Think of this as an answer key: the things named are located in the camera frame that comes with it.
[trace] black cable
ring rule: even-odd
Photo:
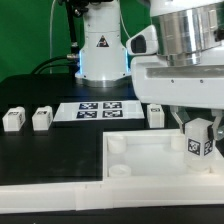
[[[31,75],[35,74],[39,69],[41,69],[43,66],[45,66],[51,62],[59,61],[59,60],[63,60],[63,59],[67,59],[67,56],[59,56],[59,57],[54,57],[49,60],[46,60],[46,61],[42,62],[41,64],[39,64],[30,74]]]
[[[76,30],[75,30],[75,23],[73,20],[73,8],[72,8],[72,5],[70,2],[66,2],[65,6],[66,6],[66,10],[67,10],[70,40],[72,43],[71,53],[78,54],[79,46],[78,46],[77,35],[76,35]]]
[[[37,74],[41,74],[41,72],[44,71],[44,70],[47,69],[47,68],[54,68],[54,67],[69,67],[69,66],[71,66],[71,65],[69,65],[69,64],[47,65],[47,66],[43,67],[42,69],[40,69],[40,70],[38,71]]]

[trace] white robot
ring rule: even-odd
[[[127,50],[121,44],[119,2],[90,2],[87,8],[83,15],[85,45],[76,80],[92,87],[119,85],[130,77]]]
[[[198,142],[222,139],[224,2],[145,2],[151,3],[152,25],[127,42],[129,53],[140,56],[131,63],[137,97],[143,103],[171,105],[171,112],[182,132],[184,123],[190,119],[180,106],[210,108],[216,119],[213,124],[204,125],[201,135],[207,133],[207,140]]]

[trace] white block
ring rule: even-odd
[[[34,131],[47,131],[53,121],[52,108],[39,107],[32,117]]]
[[[214,160],[215,143],[208,138],[208,126],[212,122],[197,118],[185,126],[185,163],[195,171],[210,168]]]
[[[161,105],[150,104],[147,106],[147,118],[150,128],[164,128],[164,111]]]
[[[23,107],[11,108],[2,118],[4,131],[19,131],[26,121],[25,109]]]

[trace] cable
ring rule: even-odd
[[[64,59],[67,59],[67,56],[59,56],[59,57],[55,57],[55,58],[51,58],[49,60],[46,60],[46,61],[42,62],[41,64],[39,64],[30,74],[31,75],[35,74],[39,69],[41,69],[43,66],[45,66],[45,65],[47,65],[51,62],[64,60]]]
[[[45,67],[43,67],[42,69],[40,69],[38,71],[37,74],[41,74],[42,71],[44,71],[45,69],[47,68],[54,68],[54,67],[69,67],[70,65],[69,64],[57,64],[57,65],[47,65]]]
[[[121,11],[120,0],[118,0],[118,3],[119,3],[119,5],[120,5],[120,18],[121,18],[121,24],[122,24],[122,27],[123,27],[123,29],[124,29],[125,34],[126,34],[127,37],[130,39],[131,37],[130,37],[130,35],[128,34],[128,31],[127,31],[127,29],[126,29],[126,27],[125,27],[125,25],[124,25],[124,20],[123,20],[123,15],[122,15],[122,11]]]
[[[71,46],[71,53],[72,54],[78,54],[79,53],[79,46],[77,42],[77,35],[76,35],[76,29],[75,29],[75,22],[74,22],[74,15],[73,15],[73,8],[69,1],[65,3],[66,11],[67,11],[67,18],[68,18],[68,26],[69,26],[69,34],[70,34],[70,40],[72,43]]]
[[[52,2],[51,6],[51,16],[50,16],[50,59],[53,57],[53,37],[52,37],[52,30],[53,30],[53,20],[54,20],[54,9],[56,5],[57,0],[54,0]]]

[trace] printed marker sheet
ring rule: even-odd
[[[111,119],[143,119],[138,100],[61,103],[54,122]]]

